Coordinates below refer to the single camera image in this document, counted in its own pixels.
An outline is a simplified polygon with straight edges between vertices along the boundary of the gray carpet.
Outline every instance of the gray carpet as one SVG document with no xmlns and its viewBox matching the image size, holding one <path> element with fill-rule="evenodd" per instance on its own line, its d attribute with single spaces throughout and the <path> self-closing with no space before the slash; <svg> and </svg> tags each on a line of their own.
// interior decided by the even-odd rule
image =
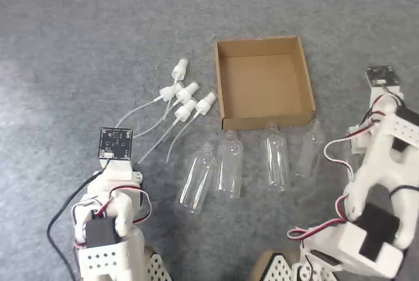
<svg viewBox="0 0 419 281">
<path fill-rule="evenodd" d="M 0 279 L 68 279 L 45 229 L 98 169 L 99 127 L 156 97 L 182 55 L 191 59 L 186 82 L 202 85 L 201 98 L 215 89 L 215 40 L 273 35 L 302 37 L 328 138 L 362 118 L 371 64 L 393 65 L 407 104 L 419 111 L 419 0 L 0 0 Z M 156 103 L 126 123 L 146 128 L 163 110 Z M 134 158 L 168 125 L 137 140 Z M 285 131 L 293 164 L 304 130 Z M 302 185 L 267 193 L 261 134 L 240 133 L 242 197 L 225 203 L 210 195 L 197 217 L 175 214 L 173 202 L 188 156 L 223 135 L 218 108 L 191 126 L 171 163 L 164 157 L 173 134 L 136 166 L 154 208 L 141 229 L 174 280 L 245 280 L 263 250 L 297 250 L 286 230 L 333 216 L 345 171 L 322 162 L 314 193 Z M 76 269 L 68 211 L 53 235 Z M 417 280 L 418 259 L 415 240 L 398 280 Z"/>
</svg>

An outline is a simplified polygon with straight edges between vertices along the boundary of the empty cardboard tray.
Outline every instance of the empty cardboard tray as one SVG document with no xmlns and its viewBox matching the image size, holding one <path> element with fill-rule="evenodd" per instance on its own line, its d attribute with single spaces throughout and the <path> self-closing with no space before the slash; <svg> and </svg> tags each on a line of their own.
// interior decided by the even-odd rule
<svg viewBox="0 0 419 281">
<path fill-rule="evenodd" d="M 316 111 L 300 37 L 218 41 L 221 128 L 305 125 Z"/>
</svg>

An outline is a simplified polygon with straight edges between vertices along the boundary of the black cable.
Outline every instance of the black cable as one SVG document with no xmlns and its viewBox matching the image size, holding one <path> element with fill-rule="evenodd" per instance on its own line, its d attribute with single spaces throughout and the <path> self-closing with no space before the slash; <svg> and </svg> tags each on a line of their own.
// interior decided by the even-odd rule
<svg viewBox="0 0 419 281">
<path fill-rule="evenodd" d="M 396 194 L 396 192 L 402 190 L 402 189 L 410 189 L 411 191 L 418 191 L 419 192 L 419 187 L 417 186 L 412 186 L 412 185 L 400 185 L 398 187 L 396 187 L 395 189 L 393 189 L 392 191 L 390 191 L 390 198 Z"/>
<path fill-rule="evenodd" d="M 390 89 L 386 86 L 382 86 L 382 88 L 383 88 L 384 91 L 390 93 L 393 96 L 396 103 L 399 102 L 400 105 L 402 105 L 403 107 L 406 106 L 406 103 L 403 101 L 403 99 L 398 94 L 390 91 Z M 371 116 L 371 113 L 373 112 L 373 107 L 374 107 L 374 104 L 372 104 L 372 106 L 364 114 L 364 117 L 362 118 L 362 121 L 361 121 L 360 125 L 362 125 Z"/>
<path fill-rule="evenodd" d="M 79 272 L 79 274 L 81 273 L 80 271 L 80 264 L 79 264 L 79 258 L 77 256 L 77 252 L 76 252 L 76 247 L 73 247 L 73 255 L 74 255 L 74 260 L 76 261 L 77 264 L 77 270 Z"/>
<path fill-rule="evenodd" d="M 108 159 L 108 161 L 106 162 L 106 164 L 103 166 L 103 168 L 96 174 L 93 174 L 92 176 L 90 176 L 88 179 L 86 179 L 80 186 L 79 188 L 76 189 L 76 191 L 74 193 L 72 193 L 70 195 L 70 197 L 67 198 L 67 200 L 63 203 L 62 207 L 58 210 L 58 212 L 54 215 L 54 217 L 52 217 L 50 223 L 48 224 L 48 227 L 46 228 L 46 237 L 48 238 L 48 241 L 50 242 L 51 246 L 55 249 L 56 253 L 60 256 L 61 260 L 64 262 L 65 267 L 68 270 L 68 273 L 70 274 L 70 278 L 72 279 L 72 281 L 77 281 L 76 277 L 74 275 L 73 269 L 71 268 L 70 263 L 68 262 L 68 260 L 65 258 L 64 254 L 62 253 L 62 251 L 58 248 L 57 244 L 55 243 L 54 239 L 51 236 L 51 228 L 54 225 L 54 223 L 58 220 L 58 218 L 62 215 L 62 213 L 64 212 L 64 210 L 68 207 L 68 205 L 70 204 L 70 202 L 74 199 L 74 197 L 76 197 L 76 195 L 84 188 L 86 187 L 86 185 L 88 185 L 90 182 L 94 181 L 99 175 L 101 175 L 105 169 L 107 168 L 108 164 L 109 164 L 110 159 Z"/>
<path fill-rule="evenodd" d="M 313 278 L 313 274 L 314 274 L 314 268 L 312 263 L 310 262 L 310 260 L 308 260 L 307 255 L 305 255 L 305 258 L 307 259 L 308 264 L 310 265 L 310 267 L 312 268 L 311 272 L 310 272 L 310 277 L 308 278 L 308 281 L 310 281 Z"/>
</svg>

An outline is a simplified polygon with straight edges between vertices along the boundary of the circuit board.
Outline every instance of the circuit board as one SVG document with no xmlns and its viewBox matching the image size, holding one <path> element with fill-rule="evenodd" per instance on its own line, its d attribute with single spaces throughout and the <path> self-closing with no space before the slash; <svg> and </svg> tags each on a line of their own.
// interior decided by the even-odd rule
<svg viewBox="0 0 419 281">
<path fill-rule="evenodd" d="M 371 66 L 366 74 L 371 87 L 400 86 L 400 79 L 391 66 Z"/>
<path fill-rule="evenodd" d="M 100 128 L 99 159 L 130 160 L 132 129 Z"/>
</svg>

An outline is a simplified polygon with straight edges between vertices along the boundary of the perforated plastic panel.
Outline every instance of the perforated plastic panel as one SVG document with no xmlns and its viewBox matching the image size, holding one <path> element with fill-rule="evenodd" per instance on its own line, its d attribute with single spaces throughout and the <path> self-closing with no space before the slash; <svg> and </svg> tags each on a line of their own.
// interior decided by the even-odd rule
<svg viewBox="0 0 419 281">
<path fill-rule="evenodd" d="M 79 250 L 81 276 L 99 276 L 128 268 L 128 244 L 84 248 Z"/>
<path fill-rule="evenodd" d="M 291 281 L 291 268 L 283 255 L 276 255 L 263 281 Z"/>
<path fill-rule="evenodd" d="M 163 260 L 157 253 L 151 256 L 147 265 L 147 274 L 150 281 L 172 281 L 169 273 L 163 265 Z"/>
<path fill-rule="evenodd" d="M 395 117 L 392 122 L 393 135 L 400 140 L 419 147 L 419 128 L 411 122 Z"/>
<path fill-rule="evenodd" d="M 312 267 L 309 263 L 302 265 L 301 263 L 295 263 L 293 265 L 293 277 L 292 281 L 337 281 L 335 275 L 325 270 L 319 265 L 314 265 L 314 271 L 312 273 Z"/>
</svg>

